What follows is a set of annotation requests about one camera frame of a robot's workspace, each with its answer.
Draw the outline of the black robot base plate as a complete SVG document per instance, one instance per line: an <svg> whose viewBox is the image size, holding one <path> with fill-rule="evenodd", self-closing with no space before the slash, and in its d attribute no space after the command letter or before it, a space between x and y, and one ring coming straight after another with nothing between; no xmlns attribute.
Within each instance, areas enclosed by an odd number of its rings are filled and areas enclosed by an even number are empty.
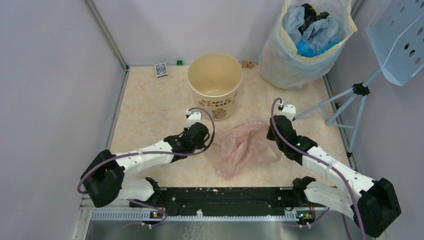
<svg viewBox="0 0 424 240"><path fill-rule="evenodd" d="M168 216L206 217L283 216L311 202L304 193L315 178L295 178L291 187L159 187L152 178L153 195L144 204L164 210Z"/></svg>

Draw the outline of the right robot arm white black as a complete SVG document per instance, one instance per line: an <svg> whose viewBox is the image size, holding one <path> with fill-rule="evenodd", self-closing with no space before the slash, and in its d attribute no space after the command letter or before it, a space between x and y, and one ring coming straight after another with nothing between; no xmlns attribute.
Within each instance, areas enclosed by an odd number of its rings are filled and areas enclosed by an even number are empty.
<svg viewBox="0 0 424 240"><path fill-rule="evenodd" d="M375 180L331 157L315 141L298 135L284 115L274 115L269 122L267 139L276 142L286 158L333 183L329 186L308 179L293 192L297 205L324 205L352 219L373 238L380 237L401 215L394 185L389 180Z"/></svg>

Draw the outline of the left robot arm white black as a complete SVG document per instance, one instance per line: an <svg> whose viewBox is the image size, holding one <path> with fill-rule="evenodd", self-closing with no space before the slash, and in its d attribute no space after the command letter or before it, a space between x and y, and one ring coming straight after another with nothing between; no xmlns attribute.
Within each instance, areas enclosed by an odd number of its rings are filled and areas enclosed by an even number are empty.
<svg viewBox="0 0 424 240"><path fill-rule="evenodd" d="M80 177L77 191L87 194L96 208L115 200L139 200L154 207L160 202L160 193L147 179L134 180L131 176L162 164L171 164L199 155L206 149L209 129L196 122L182 133L138 150L113 154L101 151Z"/></svg>

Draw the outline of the pink plastic trash bag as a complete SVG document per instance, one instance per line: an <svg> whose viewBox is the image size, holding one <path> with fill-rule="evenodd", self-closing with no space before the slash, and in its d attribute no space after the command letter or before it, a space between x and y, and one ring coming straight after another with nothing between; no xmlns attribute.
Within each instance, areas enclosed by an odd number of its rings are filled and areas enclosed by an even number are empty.
<svg viewBox="0 0 424 240"><path fill-rule="evenodd" d="M283 153L274 141L267 139L269 127L264 118L257 116L217 132L205 153L215 174L230 180L254 167L281 160Z"/></svg>

